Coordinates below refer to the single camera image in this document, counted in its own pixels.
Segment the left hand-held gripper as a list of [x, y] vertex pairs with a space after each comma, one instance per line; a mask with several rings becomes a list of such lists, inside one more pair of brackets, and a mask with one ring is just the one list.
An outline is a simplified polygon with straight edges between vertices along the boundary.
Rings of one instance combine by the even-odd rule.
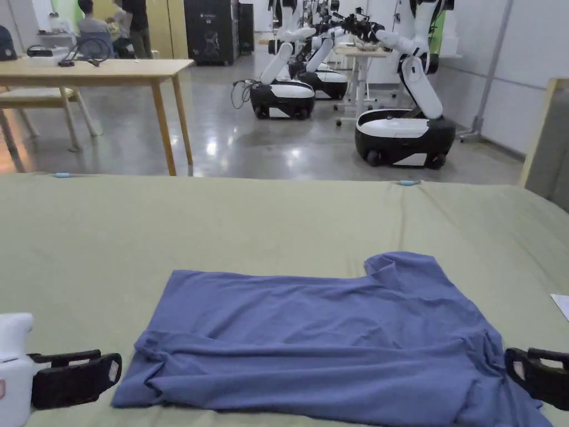
[[[95, 402], [118, 384], [119, 353], [87, 350], [64, 354], [26, 354], [30, 313], [1, 315], [1, 426], [25, 426], [34, 410]], [[40, 371], [34, 374], [35, 364]]]

